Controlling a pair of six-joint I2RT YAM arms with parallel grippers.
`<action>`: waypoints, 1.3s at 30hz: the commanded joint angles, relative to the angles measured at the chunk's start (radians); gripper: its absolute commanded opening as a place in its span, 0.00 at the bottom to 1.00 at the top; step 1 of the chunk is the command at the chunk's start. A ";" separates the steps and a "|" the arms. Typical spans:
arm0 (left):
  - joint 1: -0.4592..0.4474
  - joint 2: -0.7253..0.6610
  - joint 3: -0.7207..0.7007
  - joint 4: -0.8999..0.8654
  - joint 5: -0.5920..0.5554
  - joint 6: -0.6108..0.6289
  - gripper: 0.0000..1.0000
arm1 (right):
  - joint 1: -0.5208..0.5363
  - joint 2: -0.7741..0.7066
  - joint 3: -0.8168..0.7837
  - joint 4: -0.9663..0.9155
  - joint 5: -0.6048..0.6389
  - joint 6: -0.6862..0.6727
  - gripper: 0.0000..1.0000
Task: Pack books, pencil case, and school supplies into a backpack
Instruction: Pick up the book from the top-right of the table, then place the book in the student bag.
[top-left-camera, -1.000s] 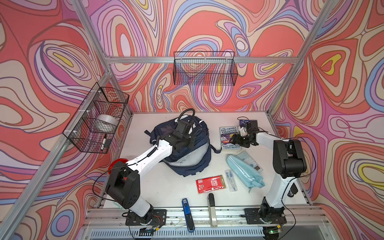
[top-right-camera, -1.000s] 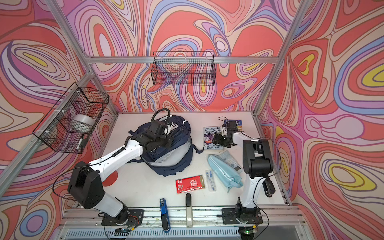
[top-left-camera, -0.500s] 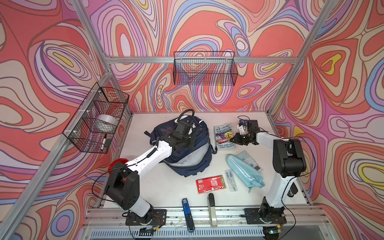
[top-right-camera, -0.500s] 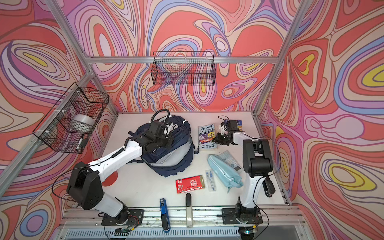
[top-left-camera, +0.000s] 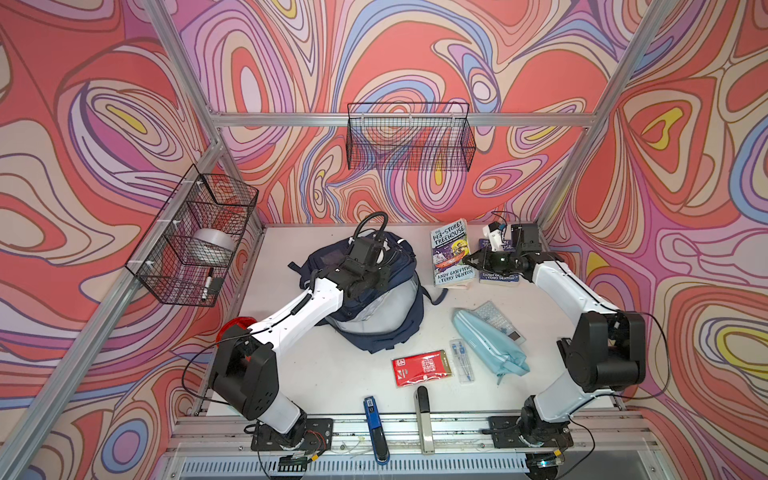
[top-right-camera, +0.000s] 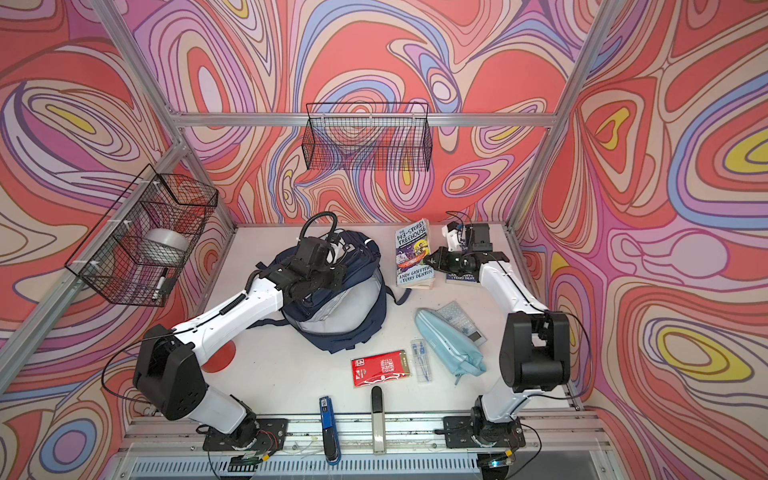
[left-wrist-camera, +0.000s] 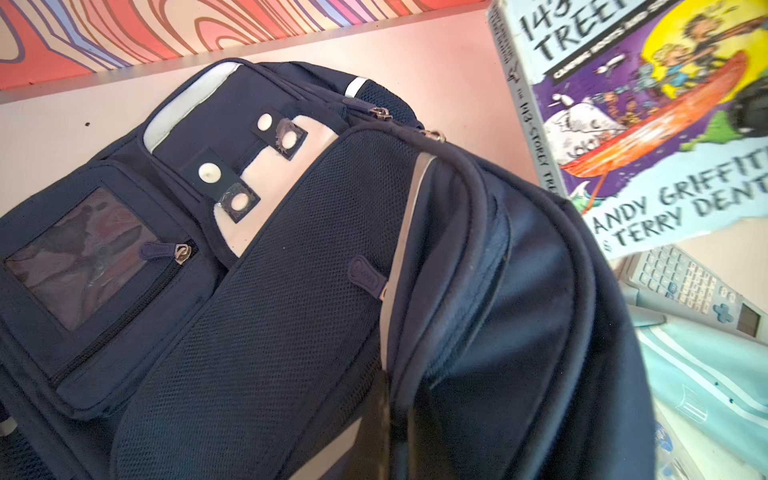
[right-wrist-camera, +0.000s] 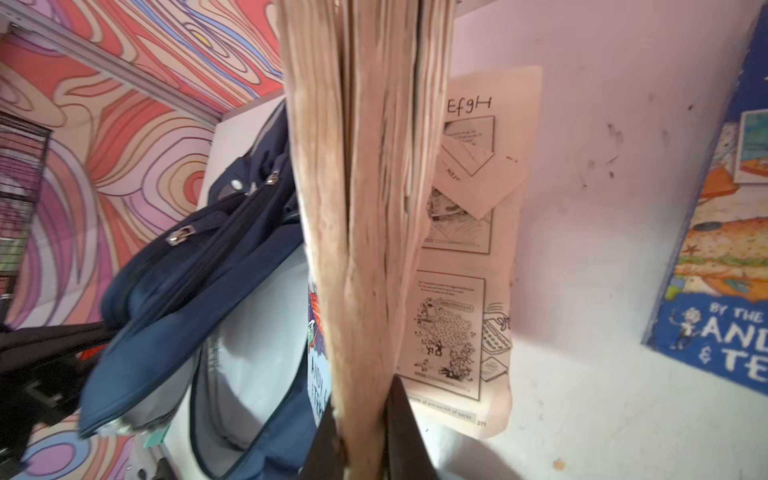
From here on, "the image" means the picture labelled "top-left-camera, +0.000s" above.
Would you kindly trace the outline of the blue treehouse book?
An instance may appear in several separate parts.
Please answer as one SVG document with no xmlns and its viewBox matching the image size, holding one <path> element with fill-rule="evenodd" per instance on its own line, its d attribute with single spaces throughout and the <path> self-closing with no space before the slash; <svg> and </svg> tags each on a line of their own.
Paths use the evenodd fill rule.
<svg viewBox="0 0 768 480">
<path fill-rule="evenodd" d="M 515 247 L 511 240 L 504 240 L 502 242 L 502 247 L 505 252 L 514 252 Z M 510 276 L 502 276 L 496 273 L 488 273 L 485 271 L 479 271 L 478 274 L 478 280 L 480 283 L 483 284 L 494 284 L 494 285 L 501 285 L 506 287 L 514 287 L 519 284 L 520 276 L 518 274 L 513 274 Z"/>
</svg>

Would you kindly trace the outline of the navy blue backpack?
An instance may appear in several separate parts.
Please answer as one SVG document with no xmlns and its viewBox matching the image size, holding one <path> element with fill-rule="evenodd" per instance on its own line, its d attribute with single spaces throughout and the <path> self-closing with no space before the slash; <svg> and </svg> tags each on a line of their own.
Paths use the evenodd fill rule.
<svg viewBox="0 0 768 480">
<path fill-rule="evenodd" d="M 391 350 L 418 332 L 424 318 L 424 304 L 442 303 L 443 289 L 432 297 L 416 271 L 412 246 L 400 236 L 384 232 L 383 261 L 389 265 L 388 288 L 368 289 L 359 297 L 344 301 L 342 307 L 318 324 L 329 325 L 360 350 L 371 354 Z"/>
</svg>

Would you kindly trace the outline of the grey treehouse book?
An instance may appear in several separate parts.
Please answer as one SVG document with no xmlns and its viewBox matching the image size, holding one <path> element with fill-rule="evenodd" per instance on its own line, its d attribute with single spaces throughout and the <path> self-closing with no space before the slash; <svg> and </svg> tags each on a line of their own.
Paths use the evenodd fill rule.
<svg viewBox="0 0 768 480">
<path fill-rule="evenodd" d="M 463 263 L 471 254 L 468 225 L 458 219 L 430 232 L 434 285 L 438 288 L 467 288 L 475 270 Z"/>
</svg>

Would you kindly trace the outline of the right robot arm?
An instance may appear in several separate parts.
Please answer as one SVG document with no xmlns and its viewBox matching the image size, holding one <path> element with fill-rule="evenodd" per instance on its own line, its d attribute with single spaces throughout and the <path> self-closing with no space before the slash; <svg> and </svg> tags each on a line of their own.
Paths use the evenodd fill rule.
<svg viewBox="0 0 768 480">
<path fill-rule="evenodd" d="M 575 322 L 557 341 L 566 372 L 529 397 L 521 419 L 531 425 L 565 424 L 595 398 L 642 383 L 646 376 L 646 327 L 642 315 L 619 309 L 578 279 L 555 252 L 544 251 L 535 224 L 483 228 L 489 244 L 462 259 L 499 276 L 518 275 L 544 291 Z"/>
</svg>

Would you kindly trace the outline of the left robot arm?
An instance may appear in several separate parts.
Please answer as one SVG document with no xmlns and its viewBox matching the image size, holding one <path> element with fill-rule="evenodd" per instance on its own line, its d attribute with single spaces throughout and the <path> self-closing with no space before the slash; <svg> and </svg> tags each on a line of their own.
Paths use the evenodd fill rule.
<svg viewBox="0 0 768 480">
<path fill-rule="evenodd" d="M 381 232 L 354 236 L 342 260 L 310 277 L 298 297 L 267 319 L 222 334 L 209 387 L 248 420 L 257 420 L 292 444 L 306 432 L 306 413 L 280 391 L 280 358 L 343 303 L 382 282 L 386 259 Z"/>
</svg>

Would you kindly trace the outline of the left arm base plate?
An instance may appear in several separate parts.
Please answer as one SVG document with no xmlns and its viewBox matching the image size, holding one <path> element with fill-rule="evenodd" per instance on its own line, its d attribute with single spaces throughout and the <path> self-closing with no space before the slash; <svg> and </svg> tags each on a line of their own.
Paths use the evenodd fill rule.
<svg viewBox="0 0 768 480">
<path fill-rule="evenodd" d="M 286 434 L 261 422 L 244 428 L 244 432 L 251 436 L 251 450 L 259 453 L 320 454 L 332 447 L 333 430 L 334 420 L 330 417 L 310 417 L 301 420 L 297 427 Z"/>
</svg>

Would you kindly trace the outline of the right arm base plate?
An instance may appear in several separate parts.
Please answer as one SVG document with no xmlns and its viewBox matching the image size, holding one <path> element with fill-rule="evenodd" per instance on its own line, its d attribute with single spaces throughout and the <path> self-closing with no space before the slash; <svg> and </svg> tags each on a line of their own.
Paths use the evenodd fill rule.
<svg viewBox="0 0 768 480">
<path fill-rule="evenodd" d="M 480 433 L 490 435 L 497 449 L 566 450 L 574 445 L 569 422 L 548 423 L 519 415 L 490 416 Z"/>
</svg>

